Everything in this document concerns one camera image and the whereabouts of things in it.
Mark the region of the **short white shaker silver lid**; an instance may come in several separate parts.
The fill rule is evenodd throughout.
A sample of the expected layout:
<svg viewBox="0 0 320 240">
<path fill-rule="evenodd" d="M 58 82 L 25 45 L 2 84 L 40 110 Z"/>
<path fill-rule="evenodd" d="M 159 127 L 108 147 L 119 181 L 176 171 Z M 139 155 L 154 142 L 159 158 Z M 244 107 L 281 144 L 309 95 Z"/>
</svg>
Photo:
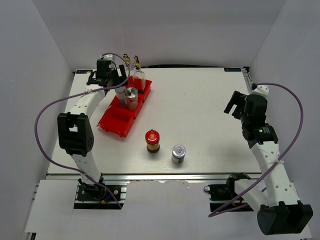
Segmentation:
<svg viewBox="0 0 320 240">
<path fill-rule="evenodd" d="M 127 105 L 126 95 L 125 95 L 126 87 L 121 86 L 121 87 L 115 88 L 114 90 L 115 90 L 115 93 L 116 93 L 116 96 L 117 96 L 119 103 L 123 106 L 126 106 Z"/>
</svg>

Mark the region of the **clear bottle gold pourer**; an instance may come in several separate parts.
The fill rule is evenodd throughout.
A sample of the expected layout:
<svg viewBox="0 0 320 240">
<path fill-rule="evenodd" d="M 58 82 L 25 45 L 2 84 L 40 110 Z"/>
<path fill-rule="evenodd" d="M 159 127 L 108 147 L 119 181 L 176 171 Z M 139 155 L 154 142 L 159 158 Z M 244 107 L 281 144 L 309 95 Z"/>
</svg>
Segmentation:
<svg viewBox="0 0 320 240">
<path fill-rule="evenodd" d="M 125 70 L 128 71 L 128 73 L 130 73 L 131 72 L 131 59 L 126 53 L 123 54 L 123 58 L 124 58 L 124 62 L 125 62 L 125 64 L 124 64 Z"/>
</svg>

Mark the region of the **tall white powder shaker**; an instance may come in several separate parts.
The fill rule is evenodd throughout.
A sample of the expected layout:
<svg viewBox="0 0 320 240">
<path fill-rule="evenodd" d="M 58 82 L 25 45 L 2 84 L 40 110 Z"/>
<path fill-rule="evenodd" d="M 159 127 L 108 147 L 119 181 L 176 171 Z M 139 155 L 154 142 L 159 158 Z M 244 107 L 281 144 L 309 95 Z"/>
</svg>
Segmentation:
<svg viewBox="0 0 320 240">
<path fill-rule="evenodd" d="M 134 87 L 128 87 L 124 91 L 125 102 L 130 111 L 134 111 L 138 106 L 138 90 Z"/>
</svg>

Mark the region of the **dark sauce bottle gold pourer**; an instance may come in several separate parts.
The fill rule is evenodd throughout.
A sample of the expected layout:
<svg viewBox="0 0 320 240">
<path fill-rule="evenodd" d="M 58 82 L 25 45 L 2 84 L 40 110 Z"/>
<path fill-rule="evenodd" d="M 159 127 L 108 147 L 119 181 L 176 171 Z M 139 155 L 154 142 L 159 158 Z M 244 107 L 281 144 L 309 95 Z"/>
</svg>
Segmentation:
<svg viewBox="0 0 320 240">
<path fill-rule="evenodd" d="M 134 56 L 134 73 L 132 79 L 138 93 L 143 94 L 146 87 L 146 76 L 141 69 L 141 63 L 137 55 Z"/>
</svg>

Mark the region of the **red lid sauce jar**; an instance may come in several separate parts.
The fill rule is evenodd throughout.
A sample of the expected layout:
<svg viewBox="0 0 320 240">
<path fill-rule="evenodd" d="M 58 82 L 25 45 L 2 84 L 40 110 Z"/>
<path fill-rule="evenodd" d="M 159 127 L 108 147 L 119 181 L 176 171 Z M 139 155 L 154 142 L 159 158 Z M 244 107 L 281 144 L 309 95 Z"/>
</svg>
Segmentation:
<svg viewBox="0 0 320 240">
<path fill-rule="evenodd" d="M 155 154 L 160 150 L 160 134 L 151 129 L 145 134 L 146 148 L 149 153 Z"/>
</svg>

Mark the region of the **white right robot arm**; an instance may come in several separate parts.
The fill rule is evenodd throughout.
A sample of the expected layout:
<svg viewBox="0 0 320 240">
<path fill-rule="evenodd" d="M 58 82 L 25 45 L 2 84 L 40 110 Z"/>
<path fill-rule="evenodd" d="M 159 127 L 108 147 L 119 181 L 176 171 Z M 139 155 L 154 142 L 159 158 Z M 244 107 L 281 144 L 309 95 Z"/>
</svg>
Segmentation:
<svg viewBox="0 0 320 240">
<path fill-rule="evenodd" d="M 255 186 L 242 198 L 256 212 L 264 235 L 300 234 L 313 210 L 301 202 L 279 160 L 277 134 L 266 122 L 267 106 L 267 99 L 261 95 L 235 91 L 224 110 L 241 121 L 242 135 L 257 160 L 266 187 L 262 192 Z"/>
</svg>

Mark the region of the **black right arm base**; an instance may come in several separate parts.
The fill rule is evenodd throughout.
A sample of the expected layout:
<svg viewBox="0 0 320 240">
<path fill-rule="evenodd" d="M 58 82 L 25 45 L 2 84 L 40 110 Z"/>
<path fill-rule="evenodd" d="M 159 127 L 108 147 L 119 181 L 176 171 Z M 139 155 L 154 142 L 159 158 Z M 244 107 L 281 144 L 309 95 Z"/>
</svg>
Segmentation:
<svg viewBox="0 0 320 240">
<path fill-rule="evenodd" d="M 224 203 L 231 200 L 235 194 L 229 193 L 226 184 L 210 184 L 206 185 L 203 188 L 203 191 L 209 195 L 209 206 L 210 211 L 214 212 L 217 208 L 222 206 Z M 252 212 L 253 209 L 246 203 L 242 198 L 234 201 L 230 205 L 223 208 L 221 211 L 224 210 L 231 210 L 234 209 L 234 212 Z"/>
</svg>

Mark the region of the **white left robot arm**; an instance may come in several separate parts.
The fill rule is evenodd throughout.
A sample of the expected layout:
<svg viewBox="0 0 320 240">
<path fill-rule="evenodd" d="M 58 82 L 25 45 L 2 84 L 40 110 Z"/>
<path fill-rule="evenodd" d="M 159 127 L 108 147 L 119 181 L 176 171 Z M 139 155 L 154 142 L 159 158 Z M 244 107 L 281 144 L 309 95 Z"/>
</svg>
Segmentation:
<svg viewBox="0 0 320 240">
<path fill-rule="evenodd" d="M 103 177 L 92 154 L 94 134 L 90 118 L 107 95 L 106 88 L 117 86 L 127 78 L 124 65 L 119 66 L 119 74 L 114 60 L 112 54 L 101 56 L 96 62 L 96 70 L 88 77 L 85 95 L 79 98 L 71 110 L 57 117 L 59 146 L 74 160 L 81 171 L 79 183 L 84 193 L 94 200 L 103 199 L 107 190 L 102 184 Z"/>
</svg>

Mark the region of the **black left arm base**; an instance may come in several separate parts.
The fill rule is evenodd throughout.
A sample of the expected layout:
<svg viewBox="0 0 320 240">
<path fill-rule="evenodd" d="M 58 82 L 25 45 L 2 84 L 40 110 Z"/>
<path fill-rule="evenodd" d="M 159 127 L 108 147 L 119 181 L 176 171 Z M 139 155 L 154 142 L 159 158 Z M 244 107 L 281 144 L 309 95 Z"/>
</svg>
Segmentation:
<svg viewBox="0 0 320 240">
<path fill-rule="evenodd" d="M 128 183 L 105 181 L 104 184 L 122 207 L 126 199 Z M 78 183 L 73 208 L 75 210 L 120 210 L 115 199 L 103 187 Z"/>
</svg>

